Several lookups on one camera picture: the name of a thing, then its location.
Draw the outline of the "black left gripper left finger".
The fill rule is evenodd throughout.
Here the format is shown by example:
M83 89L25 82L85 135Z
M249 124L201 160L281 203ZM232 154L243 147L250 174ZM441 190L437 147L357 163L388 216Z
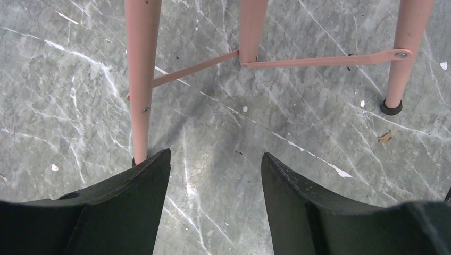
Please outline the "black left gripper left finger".
M87 188L1 202L1 254L152 254L171 172L171 150Z

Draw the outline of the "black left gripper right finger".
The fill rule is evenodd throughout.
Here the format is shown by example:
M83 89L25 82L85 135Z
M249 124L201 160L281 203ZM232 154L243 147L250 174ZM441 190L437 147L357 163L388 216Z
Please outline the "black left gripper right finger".
M275 254L450 254L450 202L383 208L332 192L266 152L261 178Z

